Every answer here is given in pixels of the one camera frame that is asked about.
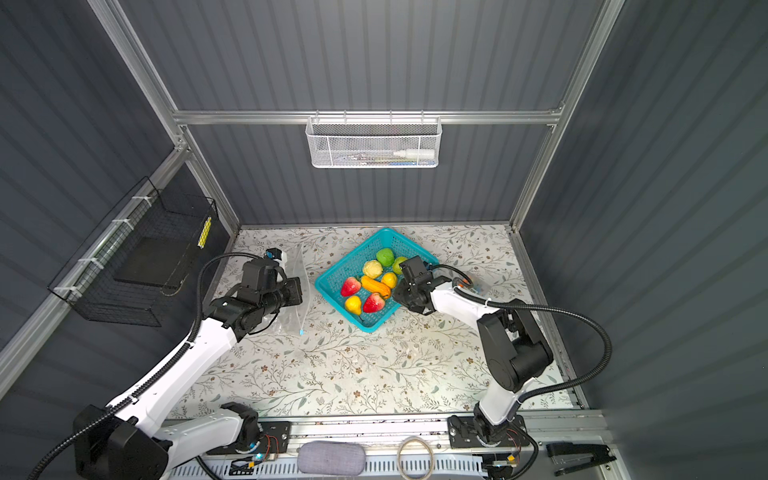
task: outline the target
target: gray fabric pouch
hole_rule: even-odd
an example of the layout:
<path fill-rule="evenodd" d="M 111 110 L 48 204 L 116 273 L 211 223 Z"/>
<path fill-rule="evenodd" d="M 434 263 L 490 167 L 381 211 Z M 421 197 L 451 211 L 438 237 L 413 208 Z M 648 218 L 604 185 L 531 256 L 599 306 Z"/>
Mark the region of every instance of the gray fabric pouch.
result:
<path fill-rule="evenodd" d="M 299 449 L 298 464 L 303 473 L 360 475 L 366 467 L 366 450 L 356 443 L 309 442 Z"/>

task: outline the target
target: red strawberry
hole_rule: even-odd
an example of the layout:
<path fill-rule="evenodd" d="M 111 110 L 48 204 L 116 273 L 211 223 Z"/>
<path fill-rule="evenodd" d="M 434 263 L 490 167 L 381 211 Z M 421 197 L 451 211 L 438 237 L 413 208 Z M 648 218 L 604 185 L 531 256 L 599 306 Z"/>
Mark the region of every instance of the red strawberry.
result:
<path fill-rule="evenodd" d="M 354 295 L 355 293 L 358 293 L 361 288 L 362 285 L 360 282 L 354 276 L 351 276 L 344 280 L 344 284 L 341 286 L 341 296 Z"/>
<path fill-rule="evenodd" d="M 376 313 L 384 308 L 384 299 L 378 293 L 373 293 L 362 305 L 362 311 L 365 313 Z"/>

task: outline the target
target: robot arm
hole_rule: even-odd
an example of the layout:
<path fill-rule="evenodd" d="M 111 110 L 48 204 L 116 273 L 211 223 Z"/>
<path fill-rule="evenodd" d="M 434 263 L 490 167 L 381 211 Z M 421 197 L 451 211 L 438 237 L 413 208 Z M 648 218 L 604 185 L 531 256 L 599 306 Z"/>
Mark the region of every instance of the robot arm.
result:
<path fill-rule="evenodd" d="M 87 427 L 110 407 L 130 403 L 114 417 L 75 440 L 78 474 L 88 480 L 160 478 L 173 467 L 208 450 L 233 445 L 253 451 L 262 437 L 258 414 L 245 406 L 227 403 L 210 415 L 162 428 L 181 396 L 217 359 L 258 327 L 265 315 L 302 302 L 300 280 L 287 278 L 283 253 L 267 251 L 243 265 L 243 279 L 227 295 L 215 299 L 194 341 L 185 339 L 144 378 L 112 399 L 105 409 L 89 406 L 74 421 L 75 431 Z M 189 349 L 161 372 L 184 346 Z M 147 382 L 138 398 L 131 395 Z"/>
<path fill-rule="evenodd" d="M 552 363 L 552 351 L 528 310 L 501 310 L 458 295 L 446 276 L 435 277 L 422 259 L 401 264 L 403 281 L 392 297 L 409 310 L 447 313 L 475 329 L 493 380 L 475 407 L 475 430 L 485 443 L 503 435 L 518 397 Z M 524 304 L 521 300 L 514 303 Z"/>

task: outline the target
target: mounting plate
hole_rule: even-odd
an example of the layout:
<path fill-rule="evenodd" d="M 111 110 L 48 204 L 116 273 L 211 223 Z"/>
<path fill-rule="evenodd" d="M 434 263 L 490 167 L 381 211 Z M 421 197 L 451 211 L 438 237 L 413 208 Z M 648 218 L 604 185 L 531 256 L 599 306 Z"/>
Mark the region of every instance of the mounting plate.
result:
<path fill-rule="evenodd" d="M 475 432 L 475 423 L 470 415 L 448 417 L 448 432 L 452 449 L 480 449 L 483 447 L 525 447 L 531 443 L 521 434 L 520 430 L 525 431 L 525 420 L 517 415 L 511 422 L 509 429 L 504 431 L 497 439 L 498 443 L 494 445 L 485 445 Z"/>
<path fill-rule="evenodd" d="M 277 439 L 277 453 L 285 453 L 288 451 L 288 441 L 290 440 L 290 422 L 259 422 L 261 431 L 263 434 L 270 435 Z M 274 444 L 270 447 L 270 454 L 274 453 Z M 215 449 L 208 450 L 208 455 L 242 455 L 235 451 L 232 446 L 226 445 L 224 447 L 217 447 Z M 253 454 L 265 453 L 266 454 L 266 442 L 259 445 Z"/>

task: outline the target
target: gray corrugated wall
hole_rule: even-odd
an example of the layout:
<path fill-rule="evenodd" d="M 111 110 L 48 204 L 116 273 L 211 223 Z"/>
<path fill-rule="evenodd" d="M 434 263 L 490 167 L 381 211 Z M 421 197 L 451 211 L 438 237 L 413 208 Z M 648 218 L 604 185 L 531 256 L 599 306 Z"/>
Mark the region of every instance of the gray corrugated wall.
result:
<path fill-rule="evenodd" d="M 173 144 L 85 0 L 0 2 L 0 339 L 99 220 Z M 199 188 L 186 168 L 171 189 Z M 212 230 L 209 253 L 227 244 Z M 87 322 L 71 313 L 0 401 L 0 477 L 26 478 L 71 433 L 146 373 L 188 328 L 193 305 L 161 329 Z M 71 450 L 43 478 L 77 478 Z"/>
<path fill-rule="evenodd" d="M 182 167 L 166 191 L 201 195 Z M 193 271 L 227 246 L 229 235 L 216 223 Z M 214 269 L 204 277 L 210 284 Z M 104 406 L 139 380 L 184 338 L 194 319 L 192 282 L 161 328 L 89 322 L 70 313 L 0 401 L 0 476 L 23 479 L 48 450 L 71 434 L 75 416 L 89 404 Z M 42 478 L 80 478 L 73 449 L 54 460 Z"/>
<path fill-rule="evenodd" d="M 0 347 L 173 144 L 88 4 L 0 2 Z"/>
<path fill-rule="evenodd" d="M 123 3 L 178 107 L 213 111 L 556 108 L 600 6 Z M 508 220 L 546 131 L 446 126 L 436 169 L 328 171 L 302 127 L 190 129 L 241 222 L 262 225 Z"/>
<path fill-rule="evenodd" d="M 244 224 L 509 220 L 544 125 L 444 127 L 437 168 L 321 169 L 304 127 L 193 125 Z"/>
<path fill-rule="evenodd" d="M 182 110 L 556 108 L 599 5 L 123 2 Z"/>
<path fill-rule="evenodd" d="M 584 388 L 635 478 L 765 477 L 766 18 L 628 2 L 522 228 L 548 301 L 611 334 Z M 558 325 L 586 371 L 599 340 Z"/>

